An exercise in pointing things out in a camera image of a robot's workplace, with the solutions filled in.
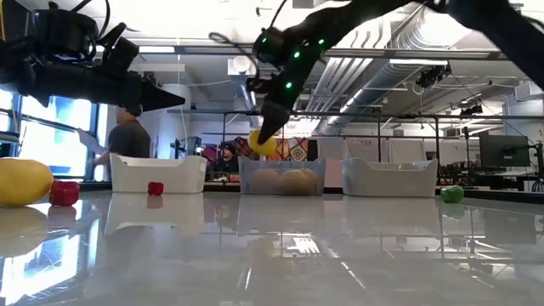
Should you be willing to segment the colourful patterned quilt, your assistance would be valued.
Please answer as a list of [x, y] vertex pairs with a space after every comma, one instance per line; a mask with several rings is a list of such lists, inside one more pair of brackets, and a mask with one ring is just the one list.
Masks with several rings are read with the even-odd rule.
[[247, 139], [237, 137], [233, 140], [236, 154], [250, 160], [265, 159], [267, 161], [306, 162], [309, 159], [309, 139], [289, 138], [276, 139], [276, 147], [272, 156], [263, 156], [252, 150]]

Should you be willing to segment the white plastic basket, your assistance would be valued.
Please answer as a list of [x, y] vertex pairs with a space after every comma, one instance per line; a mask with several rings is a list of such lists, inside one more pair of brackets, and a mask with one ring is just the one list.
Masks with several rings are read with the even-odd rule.
[[135, 158], [110, 155], [111, 183], [114, 192], [146, 193], [148, 183], [163, 183], [164, 193], [201, 193], [207, 160], [187, 156], [183, 160]]
[[434, 197], [439, 161], [411, 163], [343, 160], [343, 193], [363, 197]]

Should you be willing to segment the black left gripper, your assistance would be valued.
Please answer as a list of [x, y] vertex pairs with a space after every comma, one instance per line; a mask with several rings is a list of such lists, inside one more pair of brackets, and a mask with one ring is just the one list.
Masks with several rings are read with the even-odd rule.
[[45, 106], [50, 96], [85, 99], [96, 104], [121, 106], [136, 113], [184, 105], [186, 99], [169, 93], [151, 75], [108, 71], [100, 67], [51, 64], [34, 68], [35, 78], [24, 94]]

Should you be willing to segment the black aluminium table frame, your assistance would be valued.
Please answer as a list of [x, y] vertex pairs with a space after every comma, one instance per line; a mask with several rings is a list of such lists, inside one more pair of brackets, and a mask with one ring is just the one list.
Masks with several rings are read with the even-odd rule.
[[[80, 191], [103, 191], [111, 190], [111, 184], [108, 182], [81, 182]], [[205, 183], [205, 192], [236, 192], [241, 191], [238, 184], [212, 184]], [[490, 201], [510, 201], [519, 203], [528, 203], [544, 205], [544, 193], [530, 193], [522, 191], [508, 190], [464, 190], [465, 198], [483, 199]]]

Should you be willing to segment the white round pillar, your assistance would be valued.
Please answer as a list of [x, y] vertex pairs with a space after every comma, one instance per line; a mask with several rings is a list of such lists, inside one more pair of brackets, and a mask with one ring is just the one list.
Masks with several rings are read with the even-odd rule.
[[170, 144], [176, 139], [184, 140], [190, 130], [190, 117], [187, 111], [190, 110], [192, 96], [190, 88], [185, 85], [170, 83], [165, 84], [162, 88], [171, 94], [184, 98], [182, 105], [166, 108], [161, 112], [159, 118], [157, 157], [173, 159], [173, 149]]

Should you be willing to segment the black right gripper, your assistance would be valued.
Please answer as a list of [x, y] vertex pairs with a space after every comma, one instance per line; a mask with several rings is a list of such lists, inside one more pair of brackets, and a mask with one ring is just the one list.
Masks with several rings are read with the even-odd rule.
[[263, 145], [288, 121], [292, 108], [318, 61], [318, 47], [297, 47], [281, 66], [280, 72], [271, 79], [261, 108], [263, 124], [258, 135], [258, 144]]

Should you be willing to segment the yellow lemon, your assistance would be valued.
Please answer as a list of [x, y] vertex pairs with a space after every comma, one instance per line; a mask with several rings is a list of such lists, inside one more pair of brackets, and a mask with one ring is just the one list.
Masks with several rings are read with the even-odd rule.
[[252, 173], [249, 191], [251, 194], [272, 195], [278, 190], [280, 175], [271, 168], [259, 168]]
[[49, 167], [39, 161], [0, 158], [0, 206], [22, 207], [39, 201], [53, 181]]
[[253, 130], [248, 137], [248, 145], [251, 150], [259, 154], [260, 156], [270, 157], [275, 154], [276, 149], [276, 140], [270, 138], [266, 140], [263, 144], [258, 143], [258, 137], [260, 136], [260, 129]]
[[288, 196], [311, 196], [314, 192], [312, 179], [302, 170], [285, 171], [280, 176], [279, 188]]
[[305, 169], [306, 176], [312, 185], [315, 194], [322, 192], [322, 177], [312, 169]]

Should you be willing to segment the white paper sheet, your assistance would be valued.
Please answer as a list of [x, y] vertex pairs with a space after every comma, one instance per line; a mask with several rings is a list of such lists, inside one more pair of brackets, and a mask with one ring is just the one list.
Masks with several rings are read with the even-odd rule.
[[87, 131], [78, 128], [77, 134], [80, 143], [96, 155], [103, 155], [107, 151], [107, 149], [104, 146], [100, 145], [99, 141]]

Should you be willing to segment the silver ventilation duct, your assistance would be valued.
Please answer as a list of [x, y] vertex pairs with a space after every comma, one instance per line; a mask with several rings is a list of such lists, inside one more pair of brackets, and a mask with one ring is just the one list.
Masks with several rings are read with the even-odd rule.
[[[357, 27], [354, 36], [341, 43], [351, 48], [394, 48], [394, 49], [444, 49], [451, 46], [442, 38], [434, 38], [430, 31], [441, 26], [446, 20], [422, 5], [410, 5], [409, 16], [393, 28], [393, 22], [384, 17], [368, 21]], [[334, 58], [326, 66], [325, 75], [318, 82], [322, 98], [312, 98], [308, 112], [332, 111], [334, 105], [341, 112], [360, 113], [375, 104], [402, 82], [419, 72], [425, 65], [409, 63], [406, 59]]]

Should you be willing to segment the grey translucent plastic basket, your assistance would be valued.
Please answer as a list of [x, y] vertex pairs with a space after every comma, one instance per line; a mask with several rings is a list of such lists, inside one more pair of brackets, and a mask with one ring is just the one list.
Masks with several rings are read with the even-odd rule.
[[[289, 195], [289, 196], [321, 196], [324, 189], [324, 181], [326, 174], [326, 161], [325, 160], [315, 160], [315, 161], [251, 161], [248, 158], [240, 157], [239, 158], [239, 170], [240, 170], [240, 188], [241, 193], [244, 195], [259, 195], [251, 194], [249, 191], [249, 184], [252, 173], [259, 168], [271, 168], [274, 169], [280, 176], [289, 170], [302, 170], [305, 173], [305, 169], [312, 169], [322, 177], [322, 192], [320, 194], [312, 195]], [[264, 196], [287, 196], [278, 190], [272, 195]]]

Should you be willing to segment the black metal rack frame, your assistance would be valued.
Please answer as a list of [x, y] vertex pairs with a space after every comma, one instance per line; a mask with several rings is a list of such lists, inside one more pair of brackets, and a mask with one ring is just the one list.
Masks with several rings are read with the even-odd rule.
[[[214, 109], [201, 109], [201, 110], [169, 110], [168, 113], [172, 114], [190, 114], [190, 115], [244, 115], [244, 116], [261, 116], [261, 113], [257, 110], [214, 110]], [[458, 121], [475, 121], [475, 120], [501, 120], [503, 122], [511, 120], [521, 121], [544, 121], [544, 116], [528, 116], [528, 115], [515, 115], [515, 116], [503, 116], [503, 115], [443, 115], [443, 114], [420, 114], [420, 113], [404, 113], [404, 114], [383, 114], [383, 113], [349, 113], [349, 112], [312, 112], [312, 111], [291, 111], [288, 113], [290, 119], [295, 118], [309, 118], [311, 120], [325, 118], [328, 122], [331, 120], [331, 124], [334, 125], [339, 121], [340, 117], [354, 118], [371, 118], [376, 122], [386, 122], [388, 119], [399, 120], [412, 120], [422, 121], [424, 118], [433, 119], [434, 125], [438, 125], [442, 119], [455, 119]]]

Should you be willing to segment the grey overhead light bar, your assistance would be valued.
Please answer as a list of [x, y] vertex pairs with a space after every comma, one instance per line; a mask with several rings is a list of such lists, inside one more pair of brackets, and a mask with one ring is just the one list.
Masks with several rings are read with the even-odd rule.
[[[238, 48], [228, 45], [150, 45], [140, 46], [141, 54], [179, 55], [239, 55]], [[439, 49], [382, 49], [382, 48], [332, 48], [325, 52], [331, 58], [370, 58], [405, 60], [489, 60], [505, 61], [507, 56], [493, 50], [439, 50]]]

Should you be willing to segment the large glass window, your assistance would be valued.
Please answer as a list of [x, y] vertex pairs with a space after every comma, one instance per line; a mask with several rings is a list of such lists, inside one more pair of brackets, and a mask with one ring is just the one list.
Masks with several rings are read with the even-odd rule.
[[2, 144], [2, 156], [39, 161], [61, 179], [94, 178], [94, 153], [80, 141], [79, 131], [99, 134], [100, 112], [105, 108], [85, 99], [49, 98], [47, 107], [30, 96], [0, 90], [0, 133], [13, 133]]

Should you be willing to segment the person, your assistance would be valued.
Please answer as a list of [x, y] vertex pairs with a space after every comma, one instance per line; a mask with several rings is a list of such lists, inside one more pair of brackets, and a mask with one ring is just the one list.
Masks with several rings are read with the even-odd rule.
[[235, 147], [228, 142], [220, 145], [220, 157], [214, 160], [209, 169], [215, 173], [238, 173], [238, 155]]
[[116, 110], [116, 125], [110, 131], [105, 153], [93, 159], [91, 165], [108, 165], [110, 155], [136, 158], [150, 157], [150, 135], [140, 124], [138, 115], [123, 108]]

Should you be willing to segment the small green bell pepper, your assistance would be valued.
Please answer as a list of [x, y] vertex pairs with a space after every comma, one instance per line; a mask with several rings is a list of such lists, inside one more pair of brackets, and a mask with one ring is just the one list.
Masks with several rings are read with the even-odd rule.
[[445, 203], [460, 203], [464, 198], [464, 189], [459, 185], [445, 186], [440, 190], [440, 198]]

